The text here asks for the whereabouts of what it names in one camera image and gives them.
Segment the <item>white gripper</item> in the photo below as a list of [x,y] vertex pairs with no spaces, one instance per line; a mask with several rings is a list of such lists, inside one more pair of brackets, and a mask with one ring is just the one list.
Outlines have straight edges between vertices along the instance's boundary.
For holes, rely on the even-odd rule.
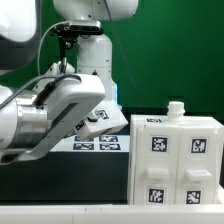
[[13,90],[0,85],[0,164],[44,157],[105,97],[97,76],[42,75]]

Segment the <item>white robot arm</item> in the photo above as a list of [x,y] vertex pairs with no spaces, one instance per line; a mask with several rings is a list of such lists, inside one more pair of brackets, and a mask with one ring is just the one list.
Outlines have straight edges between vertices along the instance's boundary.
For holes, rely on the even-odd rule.
[[[40,58],[43,0],[0,0],[0,75]],[[101,23],[132,17],[139,0],[53,0],[64,18],[48,30],[59,61],[18,90],[0,85],[0,165],[44,157],[71,135],[127,125],[111,78],[112,43]]]

